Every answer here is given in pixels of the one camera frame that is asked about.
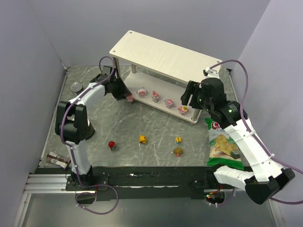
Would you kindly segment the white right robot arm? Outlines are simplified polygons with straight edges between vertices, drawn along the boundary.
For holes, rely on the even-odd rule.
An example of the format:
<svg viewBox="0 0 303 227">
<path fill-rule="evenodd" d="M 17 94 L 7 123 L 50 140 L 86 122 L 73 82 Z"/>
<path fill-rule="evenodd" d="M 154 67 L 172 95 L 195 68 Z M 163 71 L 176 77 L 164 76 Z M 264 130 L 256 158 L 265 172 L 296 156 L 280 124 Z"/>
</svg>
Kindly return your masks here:
<svg viewBox="0 0 303 227">
<path fill-rule="evenodd" d="M 263 204 L 294 179 L 292 169 L 284 168 L 265 152 L 246 112 L 240 111 L 238 102 L 227 100 L 220 79 L 190 81 L 180 99 L 183 105 L 205 109 L 237 144 L 252 169 L 247 172 L 217 164 L 213 176 L 218 183 L 242 189 L 255 203 Z"/>
</svg>

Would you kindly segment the pink toy with blue bows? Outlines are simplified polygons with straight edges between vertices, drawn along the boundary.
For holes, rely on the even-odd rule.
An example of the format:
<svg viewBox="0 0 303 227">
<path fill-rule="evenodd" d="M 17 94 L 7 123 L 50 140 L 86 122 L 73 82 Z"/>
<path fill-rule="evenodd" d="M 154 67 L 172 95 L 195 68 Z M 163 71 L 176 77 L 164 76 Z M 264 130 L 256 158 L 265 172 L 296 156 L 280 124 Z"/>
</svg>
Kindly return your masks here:
<svg viewBox="0 0 303 227">
<path fill-rule="evenodd" d="M 173 100 L 171 99 L 165 99 L 164 100 L 164 103 L 165 103 L 165 106 L 168 108 L 168 109 L 171 109 L 174 107 L 174 102 Z"/>
</svg>

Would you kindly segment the pink white toy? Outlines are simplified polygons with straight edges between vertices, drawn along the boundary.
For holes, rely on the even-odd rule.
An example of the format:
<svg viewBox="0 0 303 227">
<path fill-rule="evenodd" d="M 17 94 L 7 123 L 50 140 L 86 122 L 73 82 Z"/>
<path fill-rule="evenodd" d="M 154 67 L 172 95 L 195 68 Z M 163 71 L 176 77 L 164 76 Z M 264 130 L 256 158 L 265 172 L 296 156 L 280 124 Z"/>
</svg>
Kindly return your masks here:
<svg viewBox="0 0 303 227">
<path fill-rule="evenodd" d="M 154 103 L 159 101 L 159 94 L 156 91 L 152 91 L 151 99 Z"/>
<path fill-rule="evenodd" d="M 147 95 L 147 90 L 145 88 L 140 88 L 136 91 L 137 95 L 140 97 L 140 98 L 144 98 L 146 95 Z"/>
</svg>

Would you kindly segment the pink toy with green hat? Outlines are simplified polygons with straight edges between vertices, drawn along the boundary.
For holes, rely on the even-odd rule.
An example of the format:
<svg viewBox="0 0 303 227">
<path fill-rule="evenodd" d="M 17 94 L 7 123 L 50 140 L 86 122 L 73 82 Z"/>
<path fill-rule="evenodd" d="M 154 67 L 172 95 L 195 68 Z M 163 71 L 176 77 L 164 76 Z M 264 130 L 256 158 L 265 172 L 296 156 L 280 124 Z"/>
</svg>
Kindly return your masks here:
<svg viewBox="0 0 303 227">
<path fill-rule="evenodd" d="M 178 108 L 179 114 L 180 115 L 186 115 L 189 112 L 189 109 L 186 106 L 180 106 Z"/>
</svg>

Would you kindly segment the pink round toy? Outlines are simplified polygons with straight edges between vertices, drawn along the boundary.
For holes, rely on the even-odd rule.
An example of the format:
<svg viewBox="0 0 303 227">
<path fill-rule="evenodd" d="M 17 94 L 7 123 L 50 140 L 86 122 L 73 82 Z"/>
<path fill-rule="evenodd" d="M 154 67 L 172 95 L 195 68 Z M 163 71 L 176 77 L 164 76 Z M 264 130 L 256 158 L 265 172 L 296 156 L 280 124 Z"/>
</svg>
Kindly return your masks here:
<svg viewBox="0 0 303 227">
<path fill-rule="evenodd" d="M 128 94 L 125 96 L 127 102 L 132 102 L 134 100 L 133 95 L 132 94 Z"/>
</svg>

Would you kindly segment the yellow duck burger toy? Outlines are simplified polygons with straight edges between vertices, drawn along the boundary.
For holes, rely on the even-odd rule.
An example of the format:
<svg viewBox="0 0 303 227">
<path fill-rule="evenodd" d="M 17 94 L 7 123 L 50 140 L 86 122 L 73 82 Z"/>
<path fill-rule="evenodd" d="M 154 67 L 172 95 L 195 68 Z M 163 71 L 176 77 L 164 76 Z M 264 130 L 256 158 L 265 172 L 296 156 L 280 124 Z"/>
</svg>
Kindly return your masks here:
<svg viewBox="0 0 303 227">
<path fill-rule="evenodd" d="M 145 136 L 145 135 L 140 135 L 140 137 L 139 137 L 139 143 L 140 144 L 145 144 L 145 143 L 147 143 L 147 137 Z"/>
</svg>

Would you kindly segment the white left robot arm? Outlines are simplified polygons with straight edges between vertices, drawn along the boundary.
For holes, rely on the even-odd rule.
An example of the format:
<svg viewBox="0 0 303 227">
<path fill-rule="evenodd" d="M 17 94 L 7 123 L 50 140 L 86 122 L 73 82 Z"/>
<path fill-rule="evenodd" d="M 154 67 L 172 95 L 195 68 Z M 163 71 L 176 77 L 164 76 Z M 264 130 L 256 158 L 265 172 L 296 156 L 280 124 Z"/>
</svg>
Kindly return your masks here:
<svg viewBox="0 0 303 227">
<path fill-rule="evenodd" d="M 89 135 L 87 111 L 106 94 L 116 100 L 132 100 L 132 94 L 121 78 L 100 74 L 90 81 L 86 89 L 70 101 L 60 101 L 57 106 L 55 133 L 60 136 L 71 158 L 71 177 L 82 187 L 93 185 L 92 165 L 86 152 L 85 140 Z"/>
</svg>

